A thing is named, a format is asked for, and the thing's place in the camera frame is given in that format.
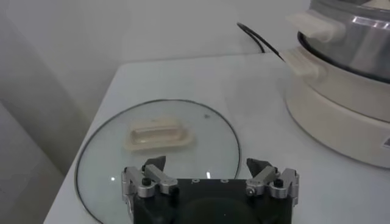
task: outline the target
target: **white table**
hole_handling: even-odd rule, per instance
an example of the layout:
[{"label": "white table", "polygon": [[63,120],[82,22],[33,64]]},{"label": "white table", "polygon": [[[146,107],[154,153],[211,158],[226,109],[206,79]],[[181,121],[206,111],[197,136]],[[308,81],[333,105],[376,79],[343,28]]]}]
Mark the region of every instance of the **white table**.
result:
[{"label": "white table", "polygon": [[[250,177],[244,162],[248,157],[300,173],[294,223],[388,223],[390,170],[342,156],[300,129],[283,101],[290,75],[272,54],[124,65],[83,145],[98,126],[128,107],[152,99],[195,100],[218,110],[235,126],[242,144],[239,178]],[[74,168],[75,162],[45,224],[95,223],[76,197]]]}]

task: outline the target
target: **stainless steel pot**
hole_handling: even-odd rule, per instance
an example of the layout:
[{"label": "stainless steel pot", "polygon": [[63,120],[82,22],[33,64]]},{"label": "stainless steel pot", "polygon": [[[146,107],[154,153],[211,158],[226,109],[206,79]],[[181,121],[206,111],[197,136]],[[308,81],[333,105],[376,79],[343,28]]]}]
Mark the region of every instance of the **stainless steel pot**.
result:
[{"label": "stainless steel pot", "polygon": [[[301,13],[295,20],[303,33],[299,40],[312,54],[339,68],[390,83],[390,10],[363,6],[366,3],[311,0],[308,16]],[[316,19],[333,30],[316,24]]]}]

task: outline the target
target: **metal bracket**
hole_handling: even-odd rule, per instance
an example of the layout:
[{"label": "metal bracket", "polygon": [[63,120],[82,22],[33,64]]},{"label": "metal bracket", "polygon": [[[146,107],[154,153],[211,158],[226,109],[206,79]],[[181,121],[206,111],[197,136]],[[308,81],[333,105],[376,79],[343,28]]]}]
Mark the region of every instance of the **metal bracket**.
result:
[{"label": "metal bracket", "polygon": [[269,185],[271,196],[274,198],[292,198],[293,205],[298,204],[299,175],[293,169],[285,169],[278,179]]},{"label": "metal bracket", "polygon": [[144,174],[160,186],[160,191],[163,194],[172,195],[179,190],[177,180],[167,176],[153,164],[145,166]]},{"label": "metal bracket", "polygon": [[146,178],[137,168],[126,167],[122,172],[122,199],[137,194],[141,198],[154,196],[156,183]]},{"label": "metal bracket", "polygon": [[258,175],[246,181],[246,195],[258,196],[264,193],[269,182],[277,178],[277,169],[273,166],[265,167]]}]

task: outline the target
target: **pot handle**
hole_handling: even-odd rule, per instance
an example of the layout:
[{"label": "pot handle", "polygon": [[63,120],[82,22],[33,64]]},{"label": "pot handle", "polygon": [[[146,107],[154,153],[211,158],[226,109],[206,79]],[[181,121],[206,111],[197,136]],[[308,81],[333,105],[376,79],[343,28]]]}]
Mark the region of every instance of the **pot handle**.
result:
[{"label": "pot handle", "polygon": [[325,68],[310,59],[302,46],[281,52],[281,56],[295,75],[300,78],[319,80],[326,76]]},{"label": "pot handle", "polygon": [[323,43],[336,42],[346,33],[343,23],[326,17],[314,10],[296,13],[286,19],[308,38],[315,38]]}]

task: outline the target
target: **glass lid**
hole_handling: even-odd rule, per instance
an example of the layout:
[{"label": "glass lid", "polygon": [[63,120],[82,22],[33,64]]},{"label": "glass lid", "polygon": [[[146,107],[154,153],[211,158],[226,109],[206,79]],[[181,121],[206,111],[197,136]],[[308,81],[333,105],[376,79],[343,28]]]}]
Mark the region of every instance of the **glass lid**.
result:
[{"label": "glass lid", "polygon": [[121,171],[166,156],[174,178],[235,178],[240,147],[233,127],[217,111],[187,100],[155,100],[129,108],[103,124],[77,161],[76,192],[104,224],[131,223],[122,201]]}]

